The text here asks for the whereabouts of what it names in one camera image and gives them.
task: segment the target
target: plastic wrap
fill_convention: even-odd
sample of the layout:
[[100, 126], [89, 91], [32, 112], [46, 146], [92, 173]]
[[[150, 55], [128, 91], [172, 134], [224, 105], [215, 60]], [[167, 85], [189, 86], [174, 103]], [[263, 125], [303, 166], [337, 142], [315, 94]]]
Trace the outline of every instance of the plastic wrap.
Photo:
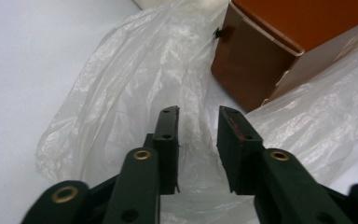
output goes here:
[[[239, 108], [210, 71], [226, 8], [226, 0], [173, 1], [110, 32], [43, 134], [38, 171], [95, 186], [119, 173], [159, 110], [178, 105], [181, 193], [161, 198], [161, 222], [258, 223], [252, 197], [229, 193], [215, 147], [218, 106]], [[266, 147], [292, 151], [328, 183], [358, 141], [358, 52], [246, 117]]]

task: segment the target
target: cardboard box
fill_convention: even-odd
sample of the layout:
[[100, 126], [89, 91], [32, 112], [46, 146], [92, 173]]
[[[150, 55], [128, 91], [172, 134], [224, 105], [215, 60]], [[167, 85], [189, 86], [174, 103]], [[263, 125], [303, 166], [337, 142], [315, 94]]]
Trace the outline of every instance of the cardboard box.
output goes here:
[[358, 0], [232, 0], [212, 73], [251, 111], [358, 47]]

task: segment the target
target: white surface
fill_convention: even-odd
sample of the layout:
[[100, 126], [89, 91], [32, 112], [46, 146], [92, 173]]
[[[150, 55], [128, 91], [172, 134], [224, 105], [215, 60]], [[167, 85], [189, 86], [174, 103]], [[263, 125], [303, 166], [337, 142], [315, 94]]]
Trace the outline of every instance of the white surface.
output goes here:
[[20, 223], [50, 187], [35, 171], [41, 134], [131, 0], [0, 1], [0, 224]]

